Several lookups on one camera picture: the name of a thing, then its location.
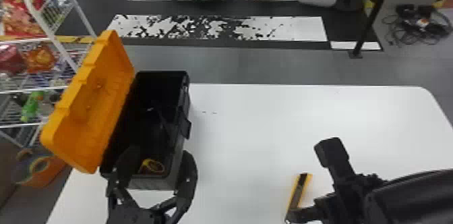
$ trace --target black cable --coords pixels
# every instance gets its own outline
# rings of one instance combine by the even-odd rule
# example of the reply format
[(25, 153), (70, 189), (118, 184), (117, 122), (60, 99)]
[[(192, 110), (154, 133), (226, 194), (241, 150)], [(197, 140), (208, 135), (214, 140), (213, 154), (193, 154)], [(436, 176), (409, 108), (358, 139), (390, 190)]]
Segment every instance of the black cable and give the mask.
[(438, 10), (434, 10), (433, 14), (439, 16), (446, 25), (432, 18), (428, 19), (428, 24), (435, 24), (437, 27), (443, 28), (446, 33), (445, 35), (427, 31), (425, 26), (420, 26), (418, 21), (422, 17), (417, 14), (411, 18), (402, 18), (398, 14), (393, 14), (382, 19), (382, 23), (388, 25), (388, 32), (384, 38), (390, 45), (397, 45), (399, 47), (401, 44), (413, 45), (415, 43), (435, 45), (442, 38), (447, 37), (453, 32), (453, 26), (451, 21)]

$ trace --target floor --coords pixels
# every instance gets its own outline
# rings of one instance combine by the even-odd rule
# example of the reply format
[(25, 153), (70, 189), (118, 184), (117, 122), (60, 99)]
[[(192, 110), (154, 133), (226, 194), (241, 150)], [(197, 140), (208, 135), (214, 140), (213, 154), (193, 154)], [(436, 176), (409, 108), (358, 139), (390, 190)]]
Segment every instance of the floor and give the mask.
[[(83, 7), (98, 1), (85, 0), (81, 3)], [(104, 16), (92, 14), (96, 31), (110, 24), (118, 14), (114, 9), (105, 2), (102, 9)], [(192, 83), (422, 86), (434, 95), (447, 118), (453, 122), (453, 36), (434, 46), (390, 46), (384, 39), (387, 27), (380, 23), (390, 13), (385, 10), (380, 13), (374, 26), (385, 51), (363, 52), (363, 59), (351, 60), (346, 51), (332, 49), (283, 49), (281, 43), (269, 49), (257, 49), (232, 46), (172, 47), (167, 46), (168, 43), (153, 41), (152, 46), (140, 43), (125, 48), (136, 71), (184, 69), (189, 72)], [(444, 13), (453, 19), (453, 9)], [(69, 169), (43, 190), (19, 188), (0, 209), (0, 223), (44, 224), (68, 174)]]
[[(127, 45), (326, 50), (353, 42), (367, 19), (297, 0), (78, 1), (95, 32), (116, 30)], [(73, 11), (59, 34), (87, 33), (74, 22)], [(380, 50), (373, 32), (367, 41)]]

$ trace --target snack bag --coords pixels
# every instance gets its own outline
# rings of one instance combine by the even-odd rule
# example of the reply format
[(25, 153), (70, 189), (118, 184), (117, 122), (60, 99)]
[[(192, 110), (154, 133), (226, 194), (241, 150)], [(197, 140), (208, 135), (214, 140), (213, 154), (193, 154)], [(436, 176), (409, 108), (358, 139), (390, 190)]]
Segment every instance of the snack bag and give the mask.
[(12, 76), (25, 69), (25, 61), (15, 45), (0, 45), (0, 72)]
[(57, 59), (52, 54), (52, 50), (47, 45), (40, 45), (25, 55), (25, 62), (27, 64), (28, 73), (48, 72), (50, 71)]
[[(40, 9), (44, 0), (33, 0), (33, 6)], [(45, 36), (41, 27), (30, 15), (23, 0), (3, 0), (3, 25), (6, 35)]]

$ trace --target toolbox latch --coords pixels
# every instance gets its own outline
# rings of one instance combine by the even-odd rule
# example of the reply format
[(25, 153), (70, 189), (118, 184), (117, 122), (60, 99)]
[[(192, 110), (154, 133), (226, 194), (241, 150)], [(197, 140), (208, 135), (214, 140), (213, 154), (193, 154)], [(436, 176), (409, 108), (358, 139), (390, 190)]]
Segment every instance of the toolbox latch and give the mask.
[(184, 110), (182, 107), (179, 107), (178, 110), (179, 110), (179, 132), (181, 132), (181, 135), (184, 138), (189, 139), (192, 123), (185, 116)]

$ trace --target pole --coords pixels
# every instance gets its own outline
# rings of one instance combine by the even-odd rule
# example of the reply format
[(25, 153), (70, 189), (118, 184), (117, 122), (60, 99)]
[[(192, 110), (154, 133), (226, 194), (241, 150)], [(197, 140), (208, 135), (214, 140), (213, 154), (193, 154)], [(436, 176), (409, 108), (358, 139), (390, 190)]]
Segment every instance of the pole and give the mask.
[(357, 44), (355, 45), (355, 48), (353, 51), (349, 51), (349, 57), (351, 59), (361, 59), (361, 50), (363, 43), (365, 42), (365, 39), (367, 38), (368, 32), (373, 28), (373, 24), (376, 21), (376, 18), (381, 11), (382, 5), (384, 4), (384, 0), (377, 0), (375, 3), (373, 9), (371, 10), (371, 13), (368, 17), (368, 21), (365, 25), (365, 28), (363, 29), (359, 40), (357, 41)]

